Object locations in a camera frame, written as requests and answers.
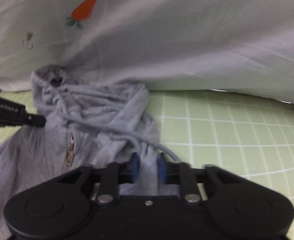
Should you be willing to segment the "grey zip hoodie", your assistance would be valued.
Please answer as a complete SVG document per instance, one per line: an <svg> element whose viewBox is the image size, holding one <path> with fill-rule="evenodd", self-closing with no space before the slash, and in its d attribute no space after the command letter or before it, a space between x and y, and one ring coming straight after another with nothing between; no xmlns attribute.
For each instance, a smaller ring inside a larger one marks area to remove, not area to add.
<svg viewBox="0 0 294 240"><path fill-rule="evenodd" d="M31 84L46 125L24 126L0 145L0 239L10 235L3 209L13 195L82 165L101 168L137 153L138 181L121 186L121 194L178 193L158 181L157 150L165 147L146 112L145 85L93 86L54 65L33 71Z"/></svg>

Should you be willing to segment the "green grid cutting mat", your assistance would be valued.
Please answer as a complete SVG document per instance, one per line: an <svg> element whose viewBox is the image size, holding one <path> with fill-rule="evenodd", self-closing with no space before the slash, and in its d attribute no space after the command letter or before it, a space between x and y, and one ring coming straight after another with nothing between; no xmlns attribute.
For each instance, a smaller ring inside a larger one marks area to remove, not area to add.
<svg viewBox="0 0 294 240"><path fill-rule="evenodd" d="M219 167L294 206L294 104L226 92L149 92L146 112L164 153L193 168ZM294 239L294 218L286 237Z"/></svg>

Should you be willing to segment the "white carrot print sheet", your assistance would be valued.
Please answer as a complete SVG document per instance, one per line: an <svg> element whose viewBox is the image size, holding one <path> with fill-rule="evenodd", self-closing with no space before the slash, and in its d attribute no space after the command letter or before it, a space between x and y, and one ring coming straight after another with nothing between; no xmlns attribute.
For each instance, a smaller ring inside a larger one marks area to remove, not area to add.
<svg viewBox="0 0 294 240"><path fill-rule="evenodd" d="M97 85L294 103L294 0L0 0L0 87L57 64Z"/></svg>

